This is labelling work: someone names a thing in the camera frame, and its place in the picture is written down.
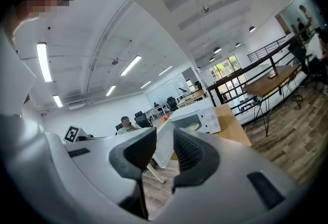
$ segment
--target ceiling light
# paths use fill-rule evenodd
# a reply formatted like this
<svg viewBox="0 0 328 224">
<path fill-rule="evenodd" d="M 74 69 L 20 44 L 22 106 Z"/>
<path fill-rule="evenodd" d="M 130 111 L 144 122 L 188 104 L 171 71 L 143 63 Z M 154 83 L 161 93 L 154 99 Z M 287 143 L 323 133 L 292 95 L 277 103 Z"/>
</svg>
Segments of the ceiling light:
<svg viewBox="0 0 328 224">
<path fill-rule="evenodd" d="M 43 78 L 45 79 L 46 82 L 51 82 L 52 79 L 50 76 L 48 59 L 47 59 L 47 43 L 37 43 L 36 51 L 37 51 L 37 57 L 39 59 Z"/>
<path fill-rule="evenodd" d="M 168 71 L 171 67 L 172 67 L 172 66 L 167 67 L 167 68 L 166 68 L 163 72 L 161 72 L 159 75 L 161 75 L 161 74 L 163 74 L 164 72 Z"/>
<path fill-rule="evenodd" d="M 111 88 L 108 90 L 106 96 L 109 96 L 113 92 L 113 90 L 115 89 L 115 87 L 116 86 L 111 86 Z"/>
<path fill-rule="evenodd" d="M 148 81 L 147 83 L 145 83 L 142 87 L 140 87 L 140 89 L 144 88 L 146 85 L 148 85 L 151 81 Z"/>
<path fill-rule="evenodd" d="M 125 68 L 125 70 L 123 71 L 123 73 L 121 75 L 126 75 L 132 67 L 135 66 L 135 64 L 141 59 L 141 56 L 137 55 L 132 62 L 128 65 L 128 67 Z"/>
<path fill-rule="evenodd" d="M 254 32 L 254 31 L 255 31 L 255 29 L 256 29 L 256 27 L 254 27 L 254 26 L 251 26 L 251 27 L 250 27 L 250 33 L 251 33 L 251 32 Z"/>
<path fill-rule="evenodd" d="M 63 107 L 58 95 L 53 95 L 52 97 L 55 100 L 58 107 Z"/>
<path fill-rule="evenodd" d="M 221 47 L 215 47 L 215 49 L 214 49 L 214 53 L 215 54 L 217 54 L 218 52 L 220 52 L 221 51 Z"/>
</svg>

